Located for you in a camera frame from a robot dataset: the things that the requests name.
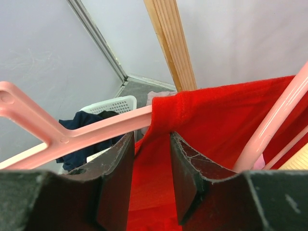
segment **navy cloth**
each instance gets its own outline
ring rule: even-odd
[[[107,117],[112,117],[112,116],[115,116],[115,115],[117,115],[117,113],[113,112],[112,115],[107,114]],[[101,116],[99,116],[99,115],[79,111],[75,114],[74,119],[59,120],[59,123],[63,127],[67,128],[69,130],[75,130],[77,128],[81,128],[81,127],[84,127],[86,125],[93,124],[95,122],[101,121],[105,118],[106,118],[106,116],[103,117],[102,114],[101,114]],[[67,170],[67,171],[71,171],[74,168],[82,166],[83,164],[85,164],[88,156],[93,155],[95,153],[98,153],[102,150],[105,150],[105,149],[111,147],[112,145],[116,144],[116,142],[118,142],[121,138],[122,138],[122,136],[118,136],[118,137],[115,137],[115,138],[112,138],[112,139],[91,145],[89,147],[80,149],[78,151],[75,151],[73,153],[67,154],[67,155],[65,155],[61,158],[56,159],[56,162],[57,163],[63,163],[63,169]]]

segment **red cloth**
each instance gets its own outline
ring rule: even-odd
[[[193,148],[217,163],[232,168],[245,144],[293,77],[181,92],[155,98],[151,126],[136,143],[136,160],[128,215],[129,231],[175,231],[169,133],[178,132]],[[308,120],[305,95],[264,152],[270,161]],[[279,167],[304,144],[305,136]]]

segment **beige ribbed surface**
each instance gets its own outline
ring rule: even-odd
[[[308,144],[302,147],[279,169],[281,170],[306,170],[308,169]]]
[[[176,0],[144,0],[144,3],[177,90],[196,90]]]

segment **white wall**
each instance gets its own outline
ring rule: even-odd
[[[124,70],[172,83],[142,0],[82,0]],[[296,74],[308,60],[306,0],[177,0],[200,88]]]
[[[0,18],[0,81],[16,84],[55,119],[115,96],[122,82],[65,0],[2,0]],[[0,117],[0,161],[39,143]]]

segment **white laundry basket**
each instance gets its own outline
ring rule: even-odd
[[[91,114],[98,114],[101,113],[102,111],[114,111],[121,114],[135,109],[137,109],[137,99],[135,98],[135,96],[128,95],[123,97],[117,97],[110,100],[105,100],[99,103],[93,103],[89,106],[81,108],[80,110]],[[137,140],[137,131],[135,131],[135,141],[136,140]],[[103,154],[107,150],[109,150],[109,148],[100,151],[99,153],[96,153],[94,155],[88,156],[87,162],[90,162],[91,160]]]

